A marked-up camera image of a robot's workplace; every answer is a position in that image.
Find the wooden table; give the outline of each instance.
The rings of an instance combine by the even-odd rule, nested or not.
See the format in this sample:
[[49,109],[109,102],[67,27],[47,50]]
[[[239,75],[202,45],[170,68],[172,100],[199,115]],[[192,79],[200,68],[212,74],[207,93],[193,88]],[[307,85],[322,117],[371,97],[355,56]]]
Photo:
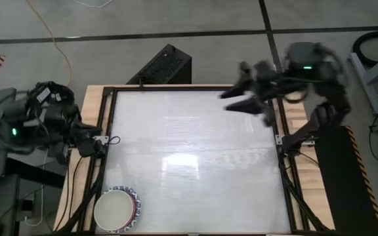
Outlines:
[[[87,91],[85,94],[85,99],[83,103],[83,108],[81,109],[81,116],[83,118],[83,122],[90,125],[96,125],[98,119],[98,111],[100,109],[101,101],[102,101],[102,92],[104,87],[138,87],[137,85],[89,85],[87,87]],[[230,85],[151,85],[151,86],[159,86],[159,87],[198,87],[198,86],[211,86],[217,87],[222,86],[223,88],[229,87]],[[106,109],[104,111],[103,116],[103,132],[106,130],[107,126],[107,119],[110,110],[110,99],[108,97],[108,101],[106,102]],[[291,133],[295,132],[298,128],[303,126],[307,122],[306,113],[302,103],[299,104],[288,104],[284,103],[285,114],[287,116],[287,122],[289,126],[289,130]],[[278,121],[278,128],[280,129],[280,133],[282,132],[282,126],[280,122],[280,116],[278,115],[278,106],[275,106],[276,114],[277,114],[277,121]],[[301,152],[310,156],[311,158],[316,158],[316,153],[314,152],[313,147],[303,147]],[[66,197],[67,197],[67,181],[65,181],[64,189],[62,191],[62,196],[60,199],[58,212],[56,215],[56,220],[54,223],[54,228],[60,223],[59,228],[61,228],[67,221],[68,216],[70,213],[70,204],[72,204],[72,214],[75,212],[75,209],[79,206],[83,198],[83,192],[85,187],[85,182],[87,179],[87,173],[89,171],[89,164],[90,159],[84,158],[81,160],[77,172],[75,174],[75,185],[74,189],[72,189],[72,176],[75,170],[75,167],[78,164],[78,160],[80,156],[78,154],[78,150],[74,149],[71,154],[70,165],[69,165],[69,174],[68,178],[70,179],[70,197],[72,191],[73,199],[72,201],[68,201],[68,205],[66,207],[66,213],[63,217],[62,221],[60,222],[62,215],[64,213],[64,209],[66,206]],[[299,178],[301,182],[301,187],[303,190],[303,197],[305,201],[308,203],[309,207],[313,210],[313,212],[321,219],[321,221],[329,228],[333,229],[333,220],[331,216],[331,212],[329,209],[329,204],[327,202],[326,192],[324,189],[324,184],[322,181],[322,176],[320,174],[320,169],[310,160],[305,157],[298,156],[296,157],[296,164],[299,170]],[[96,162],[96,168],[94,170],[93,181],[98,173],[98,166],[100,165],[99,162]],[[293,199],[293,206],[295,209],[295,219],[297,223],[297,228],[301,229],[301,219],[299,215],[298,206]],[[93,215],[93,207],[94,207],[94,199],[90,202],[89,206],[87,207],[87,214],[85,217],[84,223],[84,230],[90,230],[90,223],[91,218]]]

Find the white bowl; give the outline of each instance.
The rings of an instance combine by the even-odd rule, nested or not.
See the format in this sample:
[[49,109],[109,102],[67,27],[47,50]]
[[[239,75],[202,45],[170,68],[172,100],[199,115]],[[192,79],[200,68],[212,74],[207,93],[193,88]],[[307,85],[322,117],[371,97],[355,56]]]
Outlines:
[[116,231],[128,225],[135,215],[132,197],[121,190],[108,191],[97,201],[94,220],[106,231]]

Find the whiteboard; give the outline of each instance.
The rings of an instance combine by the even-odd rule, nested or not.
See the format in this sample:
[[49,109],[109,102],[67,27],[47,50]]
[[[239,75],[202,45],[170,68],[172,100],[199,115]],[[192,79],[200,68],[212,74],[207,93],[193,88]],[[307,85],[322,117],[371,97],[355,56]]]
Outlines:
[[272,129],[220,93],[118,92],[103,188],[139,194],[129,233],[290,232]]

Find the yellow cable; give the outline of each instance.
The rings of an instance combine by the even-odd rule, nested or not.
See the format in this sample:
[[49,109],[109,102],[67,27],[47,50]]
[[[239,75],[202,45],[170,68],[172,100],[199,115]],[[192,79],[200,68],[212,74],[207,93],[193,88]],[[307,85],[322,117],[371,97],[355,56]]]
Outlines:
[[64,56],[65,58],[65,61],[68,65],[68,72],[70,74],[70,77],[68,79],[68,82],[66,83],[66,86],[69,86],[70,83],[71,83],[71,78],[72,78],[72,70],[71,70],[71,64],[70,64],[70,61],[68,60],[68,57],[66,57],[65,53],[60,50],[60,48],[58,47],[58,45],[56,44],[56,41],[55,41],[55,37],[53,37],[53,34],[51,32],[51,30],[49,29],[49,27],[46,25],[45,21],[43,20],[43,18],[40,16],[40,14],[34,9],[33,5],[29,2],[29,0],[26,0],[27,4],[29,5],[29,7],[34,11],[34,13],[36,14],[37,17],[39,17],[40,21],[42,21],[43,25],[45,25],[46,27],[46,30],[50,33],[51,37],[52,37],[52,42],[53,42],[53,45],[56,47],[56,49]]

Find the concrete floor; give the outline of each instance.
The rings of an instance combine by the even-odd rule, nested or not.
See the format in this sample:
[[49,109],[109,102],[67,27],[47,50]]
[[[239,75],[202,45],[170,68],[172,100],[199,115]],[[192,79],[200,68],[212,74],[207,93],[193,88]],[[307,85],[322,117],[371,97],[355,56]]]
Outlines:
[[[104,2],[83,1],[94,5]],[[31,2],[55,37],[265,29],[256,0],[113,0],[102,9],[84,7],[72,0]],[[266,1],[266,7],[274,30],[378,26],[378,0],[367,0],[365,4],[360,0],[273,0]],[[345,61],[350,79],[348,97],[352,105],[345,124],[354,129],[378,201],[378,162],[371,156],[368,146],[368,126],[373,119],[371,108],[346,62],[353,42],[364,33],[289,33],[275,34],[274,38],[280,56],[290,43],[313,41],[335,50]],[[48,36],[25,0],[0,0],[0,39]],[[126,83],[167,43],[192,56],[193,83],[233,83],[238,78],[238,62],[272,61],[266,34],[59,43],[72,64],[70,88],[75,92],[77,103],[82,104],[87,85]],[[363,50],[378,59],[378,41],[366,43]],[[0,89],[30,89],[39,81],[65,83],[68,80],[64,59],[51,43],[0,44],[0,54],[7,56],[0,71]],[[310,96],[305,102],[307,113],[319,101]],[[373,147],[378,154],[378,134],[373,136]],[[26,162],[41,165],[41,153]],[[54,196],[59,196],[59,192],[53,192]],[[57,201],[58,197],[46,198],[45,214],[56,210]],[[48,233],[44,225],[43,222],[42,226],[29,228],[22,224],[24,234],[21,235]]]

